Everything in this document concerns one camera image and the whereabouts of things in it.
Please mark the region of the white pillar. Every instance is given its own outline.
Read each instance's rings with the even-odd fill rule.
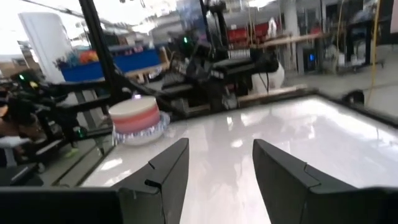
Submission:
[[[283,0],[282,1],[282,12],[285,17],[285,31],[286,33],[292,34],[292,36],[299,36],[299,24],[297,22],[297,6],[296,0]],[[285,69],[295,70],[296,69],[296,44],[287,46],[285,55]]]
[[[297,22],[296,0],[283,0],[282,11],[285,17],[285,28],[293,36],[300,35],[299,24]]]

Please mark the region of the blue container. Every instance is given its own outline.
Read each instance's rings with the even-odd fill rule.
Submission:
[[[113,60],[123,72],[130,72],[160,64],[160,59],[155,49],[145,50],[127,56],[117,56],[114,57]],[[63,68],[61,72],[66,82],[98,80],[104,77],[99,62],[73,68]]]

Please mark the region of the glossy white tabletop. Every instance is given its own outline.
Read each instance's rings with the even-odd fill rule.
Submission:
[[[170,125],[142,147],[118,146],[84,186],[110,186],[176,140],[190,140],[181,223],[269,223],[252,161],[264,139],[355,187],[398,186],[397,131],[320,98],[229,111]]]

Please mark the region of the metal frame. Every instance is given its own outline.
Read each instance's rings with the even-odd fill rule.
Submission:
[[[96,11],[93,0],[79,0],[81,11],[84,15],[87,28],[91,34],[92,45],[97,52],[99,63],[104,73],[105,81],[110,87],[111,98],[116,103],[123,100],[122,88],[114,79],[116,67],[113,63],[112,56],[105,44],[100,19]]]

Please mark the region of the green light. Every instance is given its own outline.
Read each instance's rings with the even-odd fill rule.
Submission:
[[[85,137],[85,134],[84,134],[83,130],[79,129],[79,130],[77,131],[77,136],[78,136],[79,138]]]

